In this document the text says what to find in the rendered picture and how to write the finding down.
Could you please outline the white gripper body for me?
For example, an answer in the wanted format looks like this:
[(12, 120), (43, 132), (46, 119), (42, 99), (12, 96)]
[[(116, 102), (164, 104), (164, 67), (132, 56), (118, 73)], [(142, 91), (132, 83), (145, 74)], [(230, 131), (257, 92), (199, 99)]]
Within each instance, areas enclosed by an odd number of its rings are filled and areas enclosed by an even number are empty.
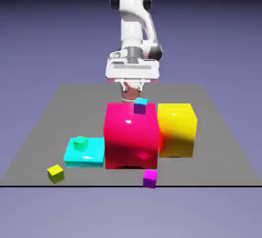
[(139, 58), (137, 63), (128, 63), (127, 58), (109, 58), (105, 76), (116, 80), (156, 80), (160, 76), (159, 62)]

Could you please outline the small blue cube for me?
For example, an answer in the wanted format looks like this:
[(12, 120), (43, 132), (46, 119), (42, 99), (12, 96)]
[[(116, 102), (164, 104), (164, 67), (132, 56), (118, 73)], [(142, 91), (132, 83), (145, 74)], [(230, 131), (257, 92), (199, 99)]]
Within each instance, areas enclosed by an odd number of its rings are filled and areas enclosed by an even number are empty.
[(148, 104), (148, 99), (145, 98), (136, 98), (134, 101), (134, 113), (138, 115), (146, 114), (146, 106)]

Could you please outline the small green cube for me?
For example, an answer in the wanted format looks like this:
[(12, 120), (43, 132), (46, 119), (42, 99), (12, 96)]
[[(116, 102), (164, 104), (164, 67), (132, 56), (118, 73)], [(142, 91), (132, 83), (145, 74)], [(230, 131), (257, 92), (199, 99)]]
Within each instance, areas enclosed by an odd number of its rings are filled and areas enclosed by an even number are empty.
[(83, 152), (88, 148), (88, 138), (84, 136), (77, 136), (73, 138), (74, 150)]

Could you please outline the small magenta cube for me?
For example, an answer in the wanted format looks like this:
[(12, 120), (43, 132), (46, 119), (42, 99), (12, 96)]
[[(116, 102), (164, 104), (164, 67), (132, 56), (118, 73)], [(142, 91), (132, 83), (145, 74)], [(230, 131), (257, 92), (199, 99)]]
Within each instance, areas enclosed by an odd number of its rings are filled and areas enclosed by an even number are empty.
[(143, 174), (143, 187), (155, 188), (157, 177), (158, 172), (156, 170), (146, 169)]

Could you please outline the small yellow cube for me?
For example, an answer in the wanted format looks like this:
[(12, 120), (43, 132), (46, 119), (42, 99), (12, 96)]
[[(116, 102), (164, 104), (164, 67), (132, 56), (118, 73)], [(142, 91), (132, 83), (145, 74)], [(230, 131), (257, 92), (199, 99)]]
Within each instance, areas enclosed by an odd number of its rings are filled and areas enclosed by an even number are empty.
[(52, 183), (58, 183), (64, 179), (64, 171), (59, 164), (47, 169), (48, 177)]

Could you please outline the large pink box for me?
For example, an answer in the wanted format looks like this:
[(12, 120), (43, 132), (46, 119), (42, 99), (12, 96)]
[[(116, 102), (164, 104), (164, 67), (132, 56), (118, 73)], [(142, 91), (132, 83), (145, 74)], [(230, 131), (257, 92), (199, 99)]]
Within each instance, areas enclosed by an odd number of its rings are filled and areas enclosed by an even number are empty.
[(103, 126), (107, 169), (158, 166), (160, 131), (156, 105), (148, 103), (145, 114), (134, 110), (134, 103), (107, 104)]

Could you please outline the large yellow box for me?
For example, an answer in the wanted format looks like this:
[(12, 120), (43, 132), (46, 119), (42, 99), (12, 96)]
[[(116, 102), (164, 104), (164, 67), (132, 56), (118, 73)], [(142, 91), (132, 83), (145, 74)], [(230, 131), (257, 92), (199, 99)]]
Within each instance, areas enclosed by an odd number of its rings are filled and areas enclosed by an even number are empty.
[(191, 158), (193, 156), (198, 119), (190, 103), (159, 103), (159, 156)]

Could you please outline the large cyan box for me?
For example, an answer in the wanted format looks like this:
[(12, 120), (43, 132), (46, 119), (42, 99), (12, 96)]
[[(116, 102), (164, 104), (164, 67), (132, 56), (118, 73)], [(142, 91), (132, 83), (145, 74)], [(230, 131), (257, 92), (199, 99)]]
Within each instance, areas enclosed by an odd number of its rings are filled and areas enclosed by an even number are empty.
[(102, 167), (104, 161), (104, 138), (88, 138), (88, 148), (83, 151), (74, 150), (71, 137), (64, 153), (66, 167)]

